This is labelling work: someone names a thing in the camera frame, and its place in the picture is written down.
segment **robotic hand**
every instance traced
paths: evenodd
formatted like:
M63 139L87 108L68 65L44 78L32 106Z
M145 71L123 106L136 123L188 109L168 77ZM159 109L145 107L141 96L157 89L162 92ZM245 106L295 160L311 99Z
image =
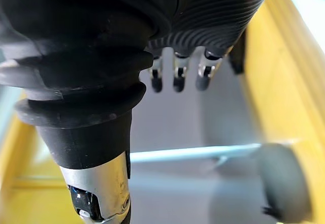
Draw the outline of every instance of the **robotic hand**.
M130 222L132 108L152 54L159 91L161 50L174 48L181 91L187 58L205 46L197 80L204 90L262 2L0 0L0 84L24 88L18 115L36 126L86 223Z

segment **silver metal cylinder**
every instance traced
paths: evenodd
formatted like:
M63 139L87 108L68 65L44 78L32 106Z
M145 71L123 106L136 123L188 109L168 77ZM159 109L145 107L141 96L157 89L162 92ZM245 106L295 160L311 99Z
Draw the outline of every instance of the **silver metal cylinder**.
M98 198L104 219L100 223L120 224L125 219L131 204L125 152L97 167L81 170L61 167L61 171L67 185L90 192ZM84 212L80 211L79 214L87 219Z

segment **gray floor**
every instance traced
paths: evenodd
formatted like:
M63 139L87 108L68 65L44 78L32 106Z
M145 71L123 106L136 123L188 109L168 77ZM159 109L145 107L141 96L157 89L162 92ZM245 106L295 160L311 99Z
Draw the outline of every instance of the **gray floor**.
M155 94L143 71L147 93L134 108L132 151L258 142L240 83L227 62L206 92L194 86L199 52L191 61L185 91L172 89L171 51L165 50L164 89ZM218 169L213 159L134 164L132 223L274 224L265 205L253 159Z

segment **metal rod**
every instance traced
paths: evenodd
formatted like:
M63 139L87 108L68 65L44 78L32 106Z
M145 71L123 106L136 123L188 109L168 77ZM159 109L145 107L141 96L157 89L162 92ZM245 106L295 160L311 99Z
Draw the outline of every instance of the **metal rod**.
M260 148L260 144L211 146L185 149L134 152L130 154L131 163L183 161L213 157L245 157Z

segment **black rubber wheel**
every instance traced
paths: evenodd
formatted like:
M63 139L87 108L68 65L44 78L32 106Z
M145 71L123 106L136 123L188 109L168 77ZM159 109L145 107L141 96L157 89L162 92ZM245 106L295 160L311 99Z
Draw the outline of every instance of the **black rubber wheel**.
M292 150L280 144L264 145L257 153L257 162L269 204L264 213L283 223L309 220L308 186Z

